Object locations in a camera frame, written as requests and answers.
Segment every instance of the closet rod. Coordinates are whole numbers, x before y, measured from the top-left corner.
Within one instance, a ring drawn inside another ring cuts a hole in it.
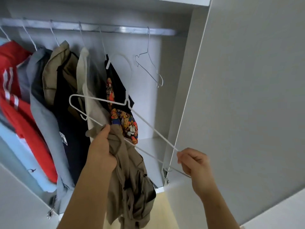
[[[12,18],[0,18],[1,26],[10,27],[22,27],[37,28],[37,29],[50,29],[50,21],[39,21],[29,19],[12,19]],[[72,22],[56,22],[52,21],[53,30],[77,30],[79,31],[79,23]],[[92,23],[81,23],[82,31],[91,32],[104,32],[104,33],[123,33],[123,34],[148,34],[147,27],[137,26],[116,26],[116,25],[99,25]],[[162,35],[162,36],[181,36],[187,37],[187,31],[179,31],[173,29],[162,29],[162,28],[150,28],[151,35]]]

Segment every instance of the wooden floor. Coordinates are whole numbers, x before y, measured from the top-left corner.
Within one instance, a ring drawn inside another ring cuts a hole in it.
[[[115,220],[112,225],[105,219],[104,229],[120,229],[120,223]],[[166,193],[157,194],[152,211],[150,213],[150,221],[145,229],[179,229],[177,221],[170,208]]]

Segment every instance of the black garment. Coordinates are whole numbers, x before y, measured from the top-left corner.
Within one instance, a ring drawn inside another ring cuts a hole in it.
[[[74,87],[63,76],[63,69],[72,74],[73,81],[76,80],[76,66],[69,60],[78,60],[78,57],[71,53],[67,60],[57,69],[57,90],[54,99],[52,111],[58,121],[59,130],[62,136],[65,153],[69,163],[74,184],[77,183],[79,175],[86,163],[90,139],[85,136],[88,130],[87,122],[82,120],[80,113],[69,104],[69,97],[77,93],[77,87]],[[80,98],[73,97],[72,104],[85,112],[85,103],[82,102],[82,108],[79,103]]]
[[[106,68],[108,60],[109,60],[108,55],[106,55],[106,57],[107,57],[107,59],[105,61],[105,68]],[[112,81],[115,102],[124,103],[125,98],[126,98],[126,89],[125,89],[122,81],[120,80],[119,75],[117,74],[116,70],[114,69],[114,67],[111,63],[110,63],[109,69],[106,69],[106,73],[107,73],[107,78],[110,78]],[[133,107],[134,102],[132,101],[130,96],[128,96],[128,97],[130,100],[130,106]],[[113,108],[120,109],[120,110],[132,115],[131,110],[128,108],[128,104],[126,104],[125,106],[113,104],[112,109]]]

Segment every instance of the wardrobe door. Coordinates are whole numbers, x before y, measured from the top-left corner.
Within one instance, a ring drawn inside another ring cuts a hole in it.
[[[0,164],[0,222],[5,229],[55,229],[58,215]]]
[[[239,224],[305,185],[304,9],[304,0],[211,2],[176,147],[208,154]],[[171,166],[182,171],[176,152]],[[180,229],[207,228],[191,180],[167,178]]]

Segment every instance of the patterned fabric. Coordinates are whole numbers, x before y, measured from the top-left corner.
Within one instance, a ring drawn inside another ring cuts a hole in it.
[[[114,92],[112,88],[112,81],[110,78],[107,79],[106,84],[107,100],[114,100]],[[113,125],[120,125],[123,136],[132,140],[133,144],[138,143],[138,124],[131,114],[128,114],[122,110],[113,108],[112,103],[108,103],[109,109],[111,110],[111,121]]]

